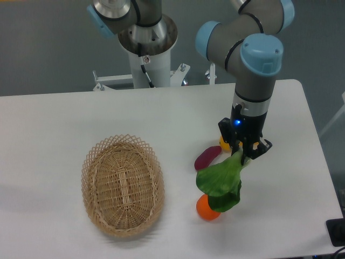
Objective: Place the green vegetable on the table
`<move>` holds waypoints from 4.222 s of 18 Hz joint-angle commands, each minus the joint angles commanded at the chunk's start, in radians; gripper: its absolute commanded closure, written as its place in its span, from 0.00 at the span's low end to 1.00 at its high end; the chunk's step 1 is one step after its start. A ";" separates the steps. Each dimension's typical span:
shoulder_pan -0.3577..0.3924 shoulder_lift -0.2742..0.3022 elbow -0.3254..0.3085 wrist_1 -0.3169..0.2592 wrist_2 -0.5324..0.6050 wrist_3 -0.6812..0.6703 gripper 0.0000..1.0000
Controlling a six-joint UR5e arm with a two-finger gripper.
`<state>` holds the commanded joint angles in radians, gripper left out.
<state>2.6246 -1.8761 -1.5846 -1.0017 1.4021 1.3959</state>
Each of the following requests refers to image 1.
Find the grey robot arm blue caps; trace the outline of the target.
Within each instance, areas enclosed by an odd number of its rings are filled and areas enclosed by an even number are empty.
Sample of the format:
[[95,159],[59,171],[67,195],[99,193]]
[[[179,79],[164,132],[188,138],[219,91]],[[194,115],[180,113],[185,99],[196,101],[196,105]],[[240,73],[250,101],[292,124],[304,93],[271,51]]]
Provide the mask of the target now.
[[[228,25],[209,21],[197,32],[195,48],[236,78],[231,116],[218,126],[241,162],[265,154],[272,144],[263,138],[284,47],[276,34],[294,19],[291,1],[233,1],[238,18]],[[162,12],[161,1],[93,1],[87,12],[107,38],[117,36],[131,59],[136,88],[167,87],[170,50],[177,41],[175,23]]]

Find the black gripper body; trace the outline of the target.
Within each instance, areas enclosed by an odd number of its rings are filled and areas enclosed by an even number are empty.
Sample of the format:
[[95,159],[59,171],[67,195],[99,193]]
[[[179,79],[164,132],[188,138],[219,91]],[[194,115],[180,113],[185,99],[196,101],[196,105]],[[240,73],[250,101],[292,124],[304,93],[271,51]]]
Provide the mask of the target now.
[[241,114],[243,105],[238,104],[231,109],[230,118],[224,118],[218,123],[223,140],[230,144],[231,141],[239,140],[242,148],[252,148],[252,154],[265,154],[272,143],[267,139],[264,142],[262,131],[267,113],[250,117]]

